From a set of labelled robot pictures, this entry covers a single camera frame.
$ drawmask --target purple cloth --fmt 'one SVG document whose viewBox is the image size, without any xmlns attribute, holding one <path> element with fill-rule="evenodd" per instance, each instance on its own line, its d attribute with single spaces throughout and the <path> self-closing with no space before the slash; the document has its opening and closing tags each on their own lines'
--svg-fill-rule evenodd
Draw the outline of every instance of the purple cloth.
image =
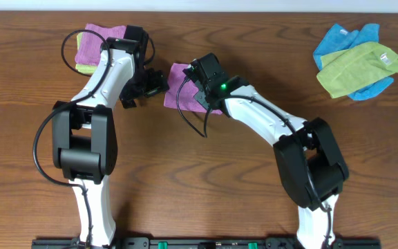
<svg viewBox="0 0 398 249">
<path fill-rule="evenodd" d="M 165 93 L 164 107 L 177 109 L 176 94 L 180 85 L 184 82 L 185 74 L 182 72 L 187 64 L 174 63 L 170 69 L 168 83 L 170 89 Z M 194 95 L 198 92 L 198 88 L 190 80 L 183 86 L 179 93 L 179 108 L 183 111 L 195 111 L 205 113 L 207 110 L 194 99 Z M 222 114 L 220 110 L 214 110 L 211 113 Z"/>
<path fill-rule="evenodd" d="M 87 24 L 87 30 L 92 30 L 100 34 L 104 39 L 109 37 L 124 38 L 126 26 L 118 26 L 114 28 L 103 28 L 95 24 Z M 100 47 L 102 40 L 94 34 L 84 33 L 79 45 L 79 50 L 75 56 L 77 64 L 97 66 L 101 60 Z"/>
</svg>

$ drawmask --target towel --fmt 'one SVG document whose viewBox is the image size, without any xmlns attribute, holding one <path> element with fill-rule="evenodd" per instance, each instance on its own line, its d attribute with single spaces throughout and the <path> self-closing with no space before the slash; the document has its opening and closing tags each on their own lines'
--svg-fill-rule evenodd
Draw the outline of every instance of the towel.
<svg viewBox="0 0 398 249">
<path fill-rule="evenodd" d="M 321 63 L 323 69 L 317 79 L 332 98 L 398 73 L 398 54 L 373 41 L 324 55 Z"/>
<path fill-rule="evenodd" d="M 87 24 L 87 30 L 92 30 L 100 34 L 104 39 L 109 37 L 124 38 L 126 26 L 114 28 L 103 28 L 95 24 Z M 85 33 L 81 40 L 81 45 L 75 56 L 77 64 L 97 66 L 101 60 L 100 47 L 102 40 L 90 33 Z"/>
<path fill-rule="evenodd" d="M 77 49 L 78 50 L 79 50 L 79 46 L 81 45 L 82 35 L 83 35 L 83 33 L 79 33 L 76 36 L 76 44 L 77 44 Z M 75 68 L 76 68 L 76 70 L 78 70 L 81 73 L 94 74 L 95 71 L 96 71 L 97 66 L 76 64 Z"/>
<path fill-rule="evenodd" d="M 368 41 L 379 42 L 379 24 L 366 24 L 360 32 L 357 30 L 348 32 L 342 26 L 335 24 L 314 51 L 314 61 L 319 70 L 322 70 L 322 56 L 339 50 L 354 48 L 355 46 Z M 385 77 L 382 80 L 349 94 L 348 97 L 353 100 L 367 100 L 379 95 L 393 82 L 393 78 Z"/>
<path fill-rule="evenodd" d="M 176 94 L 180 85 L 184 82 L 185 74 L 182 70 L 186 69 L 188 64 L 174 63 L 171 66 L 168 84 L 170 89 L 165 93 L 164 107 L 177 109 Z M 207 110 L 194 99 L 194 95 L 198 92 L 196 85 L 190 80 L 183 86 L 179 93 L 179 108 L 184 111 L 195 111 L 205 113 Z M 220 110 L 213 110 L 211 113 L 222 114 Z"/>
</svg>

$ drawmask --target yellow-green cloth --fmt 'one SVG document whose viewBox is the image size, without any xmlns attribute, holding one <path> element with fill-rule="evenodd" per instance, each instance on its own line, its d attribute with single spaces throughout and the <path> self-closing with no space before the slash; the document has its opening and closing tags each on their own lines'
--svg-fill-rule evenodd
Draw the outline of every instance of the yellow-green cloth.
<svg viewBox="0 0 398 249">
<path fill-rule="evenodd" d="M 398 73 L 398 54 L 377 42 L 324 55 L 317 79 L 331 98 L 338 98 Z"/>
<path fill-rule="evenodd" d="M 82 33 L 77 34 L 76 36 L 76 42 L 77 42 L 77 49 L 79 50 L 79 45 L 81 44 L 81 40 L 82 40 Z M 76 70 L 78 70 L 81 73 L 85 73 L 85 74 L 94 74 L 94 72 L 96 71 L 96 66 L 92 66 L 92 65 L 84 65 L 84 64 L 76 64 Z"/>
</svg>

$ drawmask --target brown tabletop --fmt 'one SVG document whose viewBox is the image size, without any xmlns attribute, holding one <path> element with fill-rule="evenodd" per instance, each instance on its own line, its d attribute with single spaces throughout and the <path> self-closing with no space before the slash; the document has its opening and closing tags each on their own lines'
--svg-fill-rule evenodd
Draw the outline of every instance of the brown tabletop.
<svg viewBox="0 0 398 249">
<path fill-rule="evenodd" d="M 156 46 L 155 68 L 214 52 L 280 108 L 330 124 L 350 169 L 334 215 L 345 237 L 379 237 L 398 248 L 398 75 L 375 99 L 331 99 L 316 79 L 312 53 L 328 29 L 381 25 L 380 42 L 398 53 L 398 15 L 161 12 L 0 12 L 0 248 L 28 248 L 37 237 L 76 237 L 73 191 L 50 184 L 32 161 L 32 142 L 57 100 L 87 82 L 61 61 L 63 38 L 86 23 L 144 26 Z M 68 47 L 73 62 L 75 42 Z M 281 186 L 272 148 L 244 124 L 209 120 L 198 136 L 164 95 L 114 110 L 119 155 L 111 208 L 120 235 L 266 237 L 294 234 L 297 206 Z M 203 114 L 185 114 L 201 125 Z M 50 126 L 39 158 L 51 158 Z"/>
</svg>

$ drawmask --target white wall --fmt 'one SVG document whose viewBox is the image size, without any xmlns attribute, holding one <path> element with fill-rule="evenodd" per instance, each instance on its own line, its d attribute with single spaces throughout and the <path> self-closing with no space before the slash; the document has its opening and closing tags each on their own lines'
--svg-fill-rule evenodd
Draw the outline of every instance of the white wall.
<svg viewBox="0 0 398 249">
<path fill-rule="evenodd" d="M 398 0 L 0 0 L 0 10 L 398 12 Z"/>
</svg>

